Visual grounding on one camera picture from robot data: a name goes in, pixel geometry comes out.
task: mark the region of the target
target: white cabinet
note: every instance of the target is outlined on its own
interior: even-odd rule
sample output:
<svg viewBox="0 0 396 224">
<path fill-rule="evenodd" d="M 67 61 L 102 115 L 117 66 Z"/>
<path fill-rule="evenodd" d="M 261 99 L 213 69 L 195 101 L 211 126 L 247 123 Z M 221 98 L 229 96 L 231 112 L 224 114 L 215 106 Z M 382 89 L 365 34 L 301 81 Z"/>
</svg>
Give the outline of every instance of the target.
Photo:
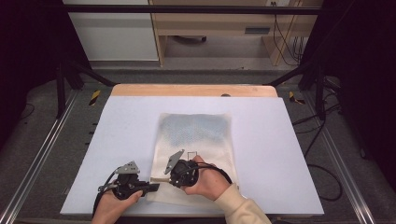
<svg viewBox="0 0 396 224">
<path fill-rule="evenodd" d="M 147 5 L 147 0 L 64 0 L 65 4 Z M 149 13 L 69 13 L 90 61 L 158 61 Z"/>
</svg>

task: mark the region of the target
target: wooden edge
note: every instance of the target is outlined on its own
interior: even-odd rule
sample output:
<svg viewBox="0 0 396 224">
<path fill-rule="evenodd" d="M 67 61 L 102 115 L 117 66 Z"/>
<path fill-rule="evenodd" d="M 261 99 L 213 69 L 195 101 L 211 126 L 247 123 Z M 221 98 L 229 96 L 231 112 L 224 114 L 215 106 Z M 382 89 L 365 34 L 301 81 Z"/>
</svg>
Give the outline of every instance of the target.
<svg viewBox="0 0 396 224">
<path fill-rule="evenodd" d="M 148 4 L 153 5 L 152 0 L 148 0 Z M 152 31 L 154 33 L 154 38 L 155 38 L 155 47 L 157 49 L 158 61 L 160 62 L 160 67 L 163 67 L 163 62 L 165 57 L 164 46 L 163 46 L 163 41 L 161 41 L 160 37 L 158 36 L 156 14 L 150 13 L 150 17 L 151 17 Z"/>
<path fill-rule="evenodd" d="M 257 85 L 178 85 L 119 84 L 111 96 L 230 96 L 277 97 L 272 86 Z"/>
<path fill-rule="evenodd" d="M 279 49 L 279 45 L 282 44 L 283 40 L 281 37 L 276 36 L 275 42 L 273 36 L 263 36 L 262 41 L 264 42 L 264 46 L 270 56 L 271 64 L 273 66 L 278 66 L 280 54 L 283 53 L 283 51 L 280 51 L 281 49 Z"/>
</svg>

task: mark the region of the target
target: aluminum rail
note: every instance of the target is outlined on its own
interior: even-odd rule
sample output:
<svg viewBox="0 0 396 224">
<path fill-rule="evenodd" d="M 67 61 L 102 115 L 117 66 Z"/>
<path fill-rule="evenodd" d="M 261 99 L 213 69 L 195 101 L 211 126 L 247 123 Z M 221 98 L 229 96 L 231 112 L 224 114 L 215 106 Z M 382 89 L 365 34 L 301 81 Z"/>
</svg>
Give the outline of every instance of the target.
<svg viewBox="0 0 396 224">
<path fill-rule="evenodd" d="M 312 113 L 315 114 L 316 110 L 314 108 L 314 100 L 311 96 L 312 94 L 303 92 L 303 95 Z M 349 172 L 346 163 L 342 159 L 341 154 L 339 153 L 337 146 L 332 140 L 332 137 L 326 127 L 324 127 L 322 130 L 322 140 L 332 160 L 332 164 L 340 178 L 340 182 L 344 188 L 344 191 L 346 192 L 356 216 L 359 219 L 359 222 L 361 224 L 375 224 L 374 217 L 371 214 L 366 201 L 364 201 L 358 185 L 353 179 L 352 174 Z"/>
<path fill-rule="evenodd" d="M 243 6 L 164 6 L 164 5 L 42 5 L 44 9 L 85 13 L 204 13 L 322 15 L 341 12 L 340 7 L 243 7 Z"/>
<path fill-rule="evenodd" d="M 61 132 L 62 127 L 64 126 L 64 123 L 70 114 L 70 111 L 72 110 L 77 96 L 78 91 L 72 91 L 70 93 L 70 96 L 66 103 L 67 107 L 64 113 L 59 119 L 56 119 L 53 123 L 52 128 L 46 137 L 46 140 L 44 141 L 40 150 L 37 152 L 37 155 L 35 156 L 35 160 L 30 166 L 25 177 L 23 178 L 17 191 L 14 193 L 11 201 L 8 203 L 6 209 L 2 212 L 0 216 L 0 224 L 10 224 L 14 222 L 15 218 L 21 210 L 24 201 L 27 198 L 27 195 L 29 194 L 33 184 L 35 183 L 38 174 L 40 173 L 41 168 L 44 165 L 44 162 L 50 154 L 50 151 L 52 150 L 52 147 L 55 144 L 55 141 L 59 133 Z"/>
</svg>

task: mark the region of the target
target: cabinet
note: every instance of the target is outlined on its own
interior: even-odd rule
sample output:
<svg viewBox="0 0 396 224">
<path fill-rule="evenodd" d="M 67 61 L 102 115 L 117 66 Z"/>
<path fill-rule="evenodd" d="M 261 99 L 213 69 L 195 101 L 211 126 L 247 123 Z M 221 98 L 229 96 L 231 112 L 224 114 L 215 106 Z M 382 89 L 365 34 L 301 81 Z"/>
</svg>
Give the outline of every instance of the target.
<svg viewBox="0 0 396 224">
<path fill-rule="evenodd" d="M 65 4 L 147 5 L 145 0 L 64 0 Z M 158 61 L 149 13 L 69 13 L 90 61 Z"/>
<path fill-rule="evenodd" d="M 149 3 L 172 6 L 267 6 L 266 0 L 149 0 Z M 290 0 L 288 7 L 320 7 L 321 4 L 322 0 Z M 275 21 L 289 43 L 292 36 L 308 37 L 316 17 L 315 15 L 152 14 L 160 64 L 163 64 L 166 38 L 169 35 L 260 35 L 272 64 L 277 65 L 281 55 L 275 42 L 281 52 L 285 50 L 286 45 L 278 31 L 275 31 L 274 41 Z"/>
</svg>

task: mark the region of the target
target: beige sleeve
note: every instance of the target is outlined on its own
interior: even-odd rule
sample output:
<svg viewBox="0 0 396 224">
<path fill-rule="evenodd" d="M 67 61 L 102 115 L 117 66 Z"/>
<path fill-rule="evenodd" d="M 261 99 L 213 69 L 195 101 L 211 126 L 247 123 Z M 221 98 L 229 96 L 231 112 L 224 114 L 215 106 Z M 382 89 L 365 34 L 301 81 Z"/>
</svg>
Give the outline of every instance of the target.
<svg viewBox="0 0 396 224">
<path fill-rule="evenodd" d="M 253 200 L 244 198 L 235 184 L 227 188 L 215 204 L 224 211 L 227 224 L 271 224 L 260 207 Z"/>
</svg>

